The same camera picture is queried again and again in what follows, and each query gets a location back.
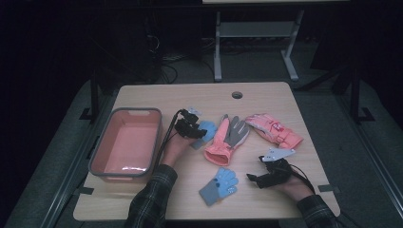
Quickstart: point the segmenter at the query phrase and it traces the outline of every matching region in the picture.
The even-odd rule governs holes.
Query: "glove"
[[[191,146],[195,149],[198,150],[202,145],[205,143],[211,141],[214,136],[216,135],[217,132],[217,127],[214,123],[208,122],[208,121],[201,121],[199,124],[199,130],[207,130],[207,133],[205,136],[203,136],[201,139],[196,140],[191,144]]]
[[[267,113],[248,116],[245,122],[255,127],[263,139],[278,144],[279,148],[292,149],[303,140],[293,130],[283,126]]]
[[[234,151],[246,140],[249,127],[238,116],[230,122],[228,115],[222,117],[213,143],[207,146],[204,156],[214,164],[228,165]]]
[[[220,168],[214,179],[208,182],[200,191],[200,195],[207,206],[213,205],[215,202],[224,199],[237,192],[238,179],[235,172]]]

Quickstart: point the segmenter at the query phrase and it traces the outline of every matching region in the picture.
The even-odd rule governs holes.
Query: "pink glove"
[[[245,122],[270,143],[278,144],[279,148],[292,149],[303,139],[290,128],[283,126],[278,120],[267,113],[248,116]]]
[[[222,117],[213,143],[205,148],[204,156],[214,164],[228,165],[234,151],[246,140],[249,127],[238,116],[230,122],[228,115]]]

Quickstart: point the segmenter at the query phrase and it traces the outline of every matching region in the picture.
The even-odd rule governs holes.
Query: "hole in table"
[[[232,97],[234,99],[241,99],[243,97],[243,94],[241,92],[239,92],[239,91],[235,91],[235,92],[232,93]]]

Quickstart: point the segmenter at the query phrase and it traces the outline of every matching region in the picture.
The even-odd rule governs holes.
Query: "black device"
[[[175,129],[178,131],[178,134],[182,137],[192,139],[200,139],[207,134],[207,130],[199,130],[199,125],[196,123],[199,119],[198,116],[185,109],[181,109],[180,113],[183,118],[178,120],[175,124]]]
[[[306,177],[304,178],[294,171],[287,160],[280,159],[277,161],[263,161],[263,157],[264,156],[260,156],[259,159],[261,162],[264,162],[269,173],[259,177],[252,174],[246,174],[248,179],[254,181],[259,188],[266,188],[285,183],[290,179],[291,175],[293,175],[302,180],[312,190],[312,192],[315,193],[314,186],[311,182]]]
[[[182,115],[182,119],[178,120],[178,115]],[[182,137],[192,138],[192,139],[200,139],[205,134],[207,134],[207,130],[199,130],[199,125],[197,124],[199,117],[193,113],[190,113],[186,109],[180,109],[175,113],[174,117],[172,118],[171,124],[166,131],[165,137],[163,138],[163,142],[161,144],[160,150],[157,154],[156,163],[160,162],[161,155],[163,154],[163,150],[165,149],[166,143],[169,141],[169,135],[171,134],[172,128],[175,124],[175,129],[177,130],[178,134]]]

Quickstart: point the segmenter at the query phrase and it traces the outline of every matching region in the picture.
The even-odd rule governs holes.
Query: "wrist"
[[[287,194],[295,202],[299,202],[300,200],[314,194],[311,189],[304,184],[298,186],[287,186],[284,189],[284,193]]]

